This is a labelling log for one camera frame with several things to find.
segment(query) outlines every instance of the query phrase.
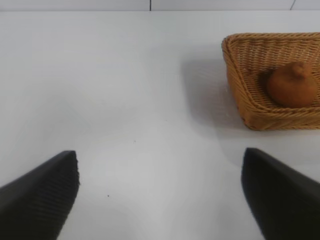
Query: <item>basket rim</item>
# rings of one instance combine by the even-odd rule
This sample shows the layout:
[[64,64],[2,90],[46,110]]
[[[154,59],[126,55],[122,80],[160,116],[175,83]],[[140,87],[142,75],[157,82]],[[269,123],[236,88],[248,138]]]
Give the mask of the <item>basket rim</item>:
[[228,57],[231,60],[232,67],[235,69],[238,78],[240,79],[241,85],[245,91],[246,96],[248,97],[251,105],[258,110],[261,114],[263,113],[274,113],[274,114],[283,114],[283,113],[294,113],[294,114],[301,114],[301,113],[313,113],[319,112],[320,113],[320,106],[310,106],[310,107],[300,107],[300,108],[290,108],[290,107],[266,107],[259,103],[257,103],[252,94],[249,92],[247,85],[244,81],[240,68],[238,66],[238,61],[235,58],[235,54],[232,49],[232,43],[247,40],[247,39],[262,39],[262,40],[320,40],[320,32],[289,32],[289,33],[276,33],[276,32],[269,32],[269,33],[235,33],[226,36],[222,41],[222,49],[223,54],[228,54]]

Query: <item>white wall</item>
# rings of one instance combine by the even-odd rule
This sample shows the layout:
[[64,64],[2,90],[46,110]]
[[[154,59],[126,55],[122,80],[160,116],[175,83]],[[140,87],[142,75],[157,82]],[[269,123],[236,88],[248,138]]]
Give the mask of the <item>white wall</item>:
[[289,10],[293,2],[294,0],[152,0],[152,10]]
[[148,11],[149,0],[0,0],[0,11]]
[[[289,10],[294,0],[152,0],[153,11]],[[150,0],[0,0],[0,11],[149,11]],[[320,0],[296,0],[293,10],[320,10]]]
[[296,0],[292,10],[320,10],[320,0]]

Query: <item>white table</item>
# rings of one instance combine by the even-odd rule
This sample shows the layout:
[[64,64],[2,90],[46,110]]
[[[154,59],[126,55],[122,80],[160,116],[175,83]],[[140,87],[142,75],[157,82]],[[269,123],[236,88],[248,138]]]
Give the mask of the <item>white table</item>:
[[320,131],[244,127],[221,41],[315,32],[320,11],[0,13],[0,185],[76,150],[60,240],[262,240],[246,147],[320,181]]

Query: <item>wicker basket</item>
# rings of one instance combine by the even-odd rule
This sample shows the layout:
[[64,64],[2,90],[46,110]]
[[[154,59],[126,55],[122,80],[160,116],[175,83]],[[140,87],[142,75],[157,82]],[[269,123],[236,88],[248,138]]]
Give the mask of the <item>wicker basket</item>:
[[266,94],[270,73],[293,61],[310,62],[320,85],[320,33],[241,33],[222,42],[227,78],[244,124],[252,130],[320,129],[320,92],[310,107],[287,108]]

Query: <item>woven basket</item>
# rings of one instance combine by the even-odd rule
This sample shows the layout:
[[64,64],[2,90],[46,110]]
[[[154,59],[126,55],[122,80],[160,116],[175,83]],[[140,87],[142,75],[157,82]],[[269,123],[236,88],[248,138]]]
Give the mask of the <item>woven basket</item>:
[[309,62],[320,89],[320,32],[241,33],[222,42],[227,78],[244,124],[252,130],[320,129],[320,92],[310,107],[276,104],[265,90],[272,71]]

